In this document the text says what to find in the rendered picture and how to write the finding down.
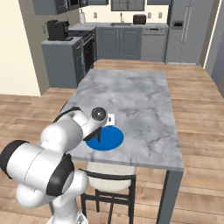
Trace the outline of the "black oven with hob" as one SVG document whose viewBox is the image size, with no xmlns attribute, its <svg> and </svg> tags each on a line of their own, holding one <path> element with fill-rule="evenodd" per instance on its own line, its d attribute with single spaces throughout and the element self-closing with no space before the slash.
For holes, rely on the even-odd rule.
<svg viewBox="0 0 224 224">
<path fill-rule="evenodd" d="M 82 37 L 82 55 L 85 74 L 94 66 L 95 62 L 95 32 L 87 30 L 69 30 L 70 37 Z"/>
</svg>

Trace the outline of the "black stool with cream seat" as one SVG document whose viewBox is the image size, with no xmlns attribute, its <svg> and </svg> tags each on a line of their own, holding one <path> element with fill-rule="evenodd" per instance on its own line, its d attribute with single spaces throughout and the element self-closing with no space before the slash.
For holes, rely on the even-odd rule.
<svg viewBox="0 0 224 224">
<path fill-rule="evenodd" d="M 83 193 L 80 196 L 82 213 L 87 215 L 87 200 L 95 202 L 97 213 L 100 212 L 100 203 L 107 202 L 110 204 L 108 224 L 111 224 L 114 204 L 126 205 L 129 208 L 129 224 L 133 224 L 136 167 L 88 162 L 86 174 L 88 175 L 88 184 L 94 188 L 95 195 Z"/>
</svg>

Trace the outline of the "grey dishwasher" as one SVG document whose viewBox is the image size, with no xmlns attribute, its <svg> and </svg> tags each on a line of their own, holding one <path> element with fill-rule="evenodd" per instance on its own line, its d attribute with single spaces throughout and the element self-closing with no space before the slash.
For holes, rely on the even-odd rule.
<svg viewBox="0 0 224 224">
<path fill-rule="evenodd" d="M 141 60 L 159 61 L 164 59 L 167 28 L 144 28 Z"/>
</svg>

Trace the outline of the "grey sink cupboard run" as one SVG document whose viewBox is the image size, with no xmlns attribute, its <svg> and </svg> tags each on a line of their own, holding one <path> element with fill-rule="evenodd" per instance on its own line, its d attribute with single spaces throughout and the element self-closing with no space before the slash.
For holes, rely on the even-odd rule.
<svg viewBox="0 0 224 224">
<path fill-rule="evenodd" d="M 97 29 L 99 59 L 140 60 L 141 44 L 141 28 L 99 27 Z"/>
</svg>

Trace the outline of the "small grey wall cupboard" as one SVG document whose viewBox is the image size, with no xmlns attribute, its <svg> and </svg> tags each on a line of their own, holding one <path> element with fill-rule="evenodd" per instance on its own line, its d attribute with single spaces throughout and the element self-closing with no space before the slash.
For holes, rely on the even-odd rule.
<svg viewBox="0 0 224 224">
<path fill-rule="evenodd" d="M 172 0 L 147 0 L 147 5 L 170 5 Z"/>
</svg>

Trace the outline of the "grey marble dining counter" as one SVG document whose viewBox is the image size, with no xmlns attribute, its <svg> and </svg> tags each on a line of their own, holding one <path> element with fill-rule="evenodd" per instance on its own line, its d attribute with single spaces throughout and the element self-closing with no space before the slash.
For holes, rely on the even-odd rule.
<svg viewBox="0 0 224 224">
<path fill-rule="evenodd" d="M 170 224 L 184 172 L 184 162 L 164 73 L 92 70 L 82 80 L 64 110 L 79 107 L 88 116 L 102 107 L 115 116 L 122 144 L 97 151 L 80 143 L 71 151 L 76 160 L 166 171 L 157 224 Z"/>
</svg>

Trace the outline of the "grey cupboard with drawer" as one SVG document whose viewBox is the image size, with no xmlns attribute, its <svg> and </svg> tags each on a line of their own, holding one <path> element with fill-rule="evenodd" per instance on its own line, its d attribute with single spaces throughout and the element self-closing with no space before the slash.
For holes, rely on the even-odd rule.
<svg viewBox="0 0 224 224">
<path fill-rule="evenodd" d="M 77 88 L 83 77 L 81 37 L 41 42 L 51 88 Z"/>
</svg>

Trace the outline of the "blue round plate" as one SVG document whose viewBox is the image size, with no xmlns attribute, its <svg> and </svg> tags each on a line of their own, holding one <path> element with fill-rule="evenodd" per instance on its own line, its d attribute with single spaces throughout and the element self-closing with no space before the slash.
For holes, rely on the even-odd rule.
<svg viewBox="0 0 224 224">
<path fill-rule="evenodd" d="M 86 141 L 86 145 L 96 151 L 111 151 L 119 147 L 124 139 L 123 133 L 116 126 L 101 128 L 101 141 L 99 143 L 97 135 Z"/>
</svg>

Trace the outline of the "grey wall cupboard run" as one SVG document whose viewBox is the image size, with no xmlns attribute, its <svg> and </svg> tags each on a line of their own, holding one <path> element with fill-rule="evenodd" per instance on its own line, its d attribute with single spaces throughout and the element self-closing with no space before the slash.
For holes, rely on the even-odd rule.
<svg viewBox="0 0 224 224">
<path fill-rule="evenodd" d="M 89 5 L 108 5 L 109 0 L 32 0 L 36 15 L 59 15 Z"/>
</svg>

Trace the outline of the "sink with tap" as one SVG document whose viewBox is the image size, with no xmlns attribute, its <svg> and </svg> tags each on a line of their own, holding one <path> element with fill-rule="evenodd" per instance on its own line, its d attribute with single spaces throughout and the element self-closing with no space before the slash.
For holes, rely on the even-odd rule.
<svg viewBox="0 0 224 224">
<path fill-rule="evenodd" d="M 116 23 L 116 22 L 113 22 L 113 23 L 111 23 L 110 24 L 111 26 L 130 26 L 131 25 L 131 23 L 128 23 L 128 22 L 126 22 L 124 19 L 123 19 L 123 13 L 121 12 L 120 13 L 120 22 L 118 23 Z"/>
</svg>

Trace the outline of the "black toaster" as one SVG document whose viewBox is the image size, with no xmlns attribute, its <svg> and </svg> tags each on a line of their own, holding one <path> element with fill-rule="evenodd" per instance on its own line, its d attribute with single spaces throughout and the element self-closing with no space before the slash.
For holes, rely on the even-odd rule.
<svg viewBox="0 0 224 224">
<path fill-rule="evenodd" d="M 133 24 L 134 25 L 145 25 L 146 24 L 146 16 L 144 14 L 135 14 L 133 16 Z"/>
</svg>

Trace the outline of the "grey fridge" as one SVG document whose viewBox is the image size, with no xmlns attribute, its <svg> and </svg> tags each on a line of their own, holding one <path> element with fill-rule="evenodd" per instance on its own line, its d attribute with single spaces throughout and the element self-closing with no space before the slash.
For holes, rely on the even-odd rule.
<svg viewBox="0 0 224 224">
<path fill-rule="evenodd" d="M 214 0 L 173 0 L 166 63 L 198 64 Z"/>
</svg>

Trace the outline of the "black coffee machine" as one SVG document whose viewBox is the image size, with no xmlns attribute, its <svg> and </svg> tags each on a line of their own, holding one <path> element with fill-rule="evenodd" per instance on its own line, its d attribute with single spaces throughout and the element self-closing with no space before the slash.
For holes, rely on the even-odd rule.
<svg viewBox="0 0 224 224">
<path fill-rule="evenodd" d="M 46 25 L 49 40 L 64 41 L 68 37 L 68 21 L 49 20 Z"/>
</svg>

